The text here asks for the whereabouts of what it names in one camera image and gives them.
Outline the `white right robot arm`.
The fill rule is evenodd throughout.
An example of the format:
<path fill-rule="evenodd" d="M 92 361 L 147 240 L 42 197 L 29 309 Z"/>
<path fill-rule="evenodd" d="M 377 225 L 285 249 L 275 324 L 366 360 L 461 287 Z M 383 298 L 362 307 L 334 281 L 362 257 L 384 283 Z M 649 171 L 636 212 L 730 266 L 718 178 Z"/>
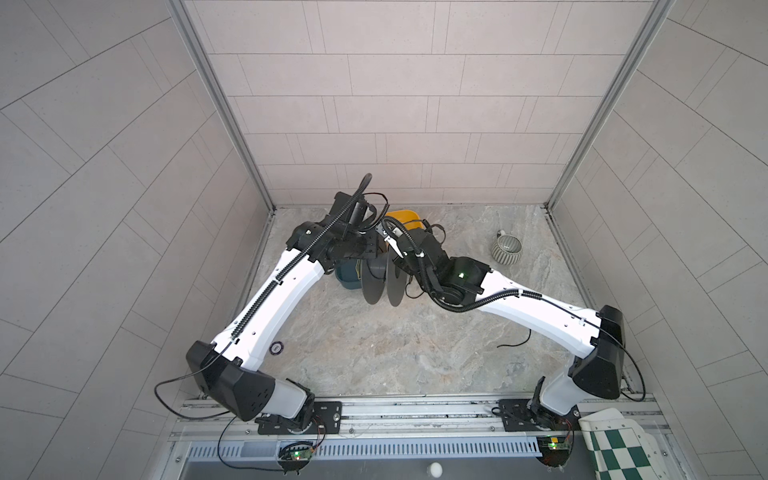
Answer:
<path fill-rule="evenodd" d="M 481 311 L 518 323 L 558 343 L 572 355 L 553 378 L 542 377 L 525 407 L 525 417 L 543 428 L 566 426 L 578 403 L 617 400 L 623 367 L 630 358 L 620 310 L 579 308 L 528 289 L 470 257 L 450 257 L 431 231 L 409 229 L 391 216 L 377 229 L 395 254 L 395 265 L 415 278 L 440 308 L 452 313 Z"/>

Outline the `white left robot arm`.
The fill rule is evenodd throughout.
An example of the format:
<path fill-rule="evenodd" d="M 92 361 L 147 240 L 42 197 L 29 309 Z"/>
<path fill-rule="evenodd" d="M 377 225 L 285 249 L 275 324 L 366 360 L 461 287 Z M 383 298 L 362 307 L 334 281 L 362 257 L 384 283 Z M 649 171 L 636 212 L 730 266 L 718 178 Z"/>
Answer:
<path fill-rule="evenodd" d="M 371 180 L 365 174 L 353 194 L 337 193 L 323 220 L 296 227 L 275 269 L 238 316 L 212 342 L 197 341 L 187 351 L 190 377 L 225 412 L 244 422 L 266 414 L 295 432 L 318 422 L 307 387 L 260 367 L 282 325 L 323 276 L 377 253 L 375 228 L 385 214 L 364 198 Z"/>

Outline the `grey perforated cable spool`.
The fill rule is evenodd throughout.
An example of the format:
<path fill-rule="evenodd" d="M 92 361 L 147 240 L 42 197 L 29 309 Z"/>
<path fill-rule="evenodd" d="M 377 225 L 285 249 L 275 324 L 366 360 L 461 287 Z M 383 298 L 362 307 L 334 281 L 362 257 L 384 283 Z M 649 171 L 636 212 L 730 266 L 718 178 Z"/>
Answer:
<path fill-rule="evenodd" d="M 361 287 L 368 304 L 375 305 L 383 295 L 394 307 L 402 303 L 409 276 L 395 264 L 397 258 L 397 254 L 390 249 L 373 259 L 361 261 Z"/>

